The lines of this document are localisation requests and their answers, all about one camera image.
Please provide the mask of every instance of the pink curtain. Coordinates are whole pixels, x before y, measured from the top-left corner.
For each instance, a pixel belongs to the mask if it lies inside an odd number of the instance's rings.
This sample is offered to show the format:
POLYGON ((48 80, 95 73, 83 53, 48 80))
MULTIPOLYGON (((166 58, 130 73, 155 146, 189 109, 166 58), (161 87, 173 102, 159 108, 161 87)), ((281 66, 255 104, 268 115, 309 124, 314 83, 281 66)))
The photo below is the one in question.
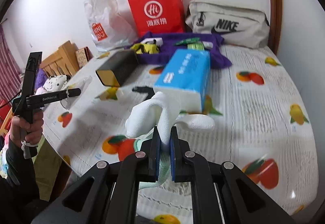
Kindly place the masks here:
POLYGON ((0 25, 0 102, 9 101, 20 90, 20 73, 0 25))

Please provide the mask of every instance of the blue tissue box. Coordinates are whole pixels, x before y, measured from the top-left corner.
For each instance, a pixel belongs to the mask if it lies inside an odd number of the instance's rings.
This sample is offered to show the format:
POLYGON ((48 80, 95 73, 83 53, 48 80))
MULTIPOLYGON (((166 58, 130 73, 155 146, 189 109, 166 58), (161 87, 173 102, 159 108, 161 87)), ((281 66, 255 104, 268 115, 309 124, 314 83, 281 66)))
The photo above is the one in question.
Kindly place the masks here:
POLYGON ((208 51, 178 49, 154 84, 153 90, 174 97, 180 102, 181 110, 201 113, 209 73, 208 51))

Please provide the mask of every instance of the blue gripper pad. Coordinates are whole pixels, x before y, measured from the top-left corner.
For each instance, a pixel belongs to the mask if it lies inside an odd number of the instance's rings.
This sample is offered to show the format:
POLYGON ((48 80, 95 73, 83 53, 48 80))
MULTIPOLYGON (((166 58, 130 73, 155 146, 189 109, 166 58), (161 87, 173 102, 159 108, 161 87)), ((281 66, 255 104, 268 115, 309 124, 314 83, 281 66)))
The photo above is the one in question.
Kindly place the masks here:
POLYGON ((172 137, 170 137, 170 171, 172 173, 172 180, 175 181, 175 153, 172 137))
POLYGON ((160 163, 160 136, 157 137, 156 171, 155 171, 156 181, 158 181, 158 176, 159 176, 159 163, 160 163))

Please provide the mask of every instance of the purple towel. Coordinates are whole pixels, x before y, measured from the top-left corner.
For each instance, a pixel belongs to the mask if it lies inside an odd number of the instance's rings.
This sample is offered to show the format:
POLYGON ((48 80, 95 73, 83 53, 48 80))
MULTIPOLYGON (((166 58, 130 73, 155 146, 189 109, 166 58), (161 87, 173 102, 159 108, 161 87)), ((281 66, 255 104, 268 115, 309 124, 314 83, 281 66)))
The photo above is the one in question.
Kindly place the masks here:
POLYGON ((222 38, 219 34, 151 33, 149 31, 135 43, 140 43, 145 38, 162 38, 164 44, 160 47, 160 52, 157 54, 138 54, 138 61, 140 64, 166 65, 177 49, 187 49, 187 45, 175 46, 175 43, 187 38, 196 37, 200 38, 200 41, 208 41, 213 43, 213 48, 209 50, 212 69, 221 69, 231 66, 232 63, 219 51, 220 45, 224 42, 224 38, 222 38))

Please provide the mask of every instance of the nike logo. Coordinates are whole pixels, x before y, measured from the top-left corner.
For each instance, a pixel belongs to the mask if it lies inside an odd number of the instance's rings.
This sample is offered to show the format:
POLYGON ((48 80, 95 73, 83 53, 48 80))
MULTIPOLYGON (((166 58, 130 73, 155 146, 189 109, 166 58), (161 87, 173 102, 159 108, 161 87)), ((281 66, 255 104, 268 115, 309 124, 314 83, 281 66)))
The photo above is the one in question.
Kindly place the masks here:
POLYGON ((226 20, 226 19, 219 19, 217 25, 215 25, 211 29, 211 33, 219 33, 219 34, 227 34, 231 32, 237 32, 237 26, 239 22, 226 20))

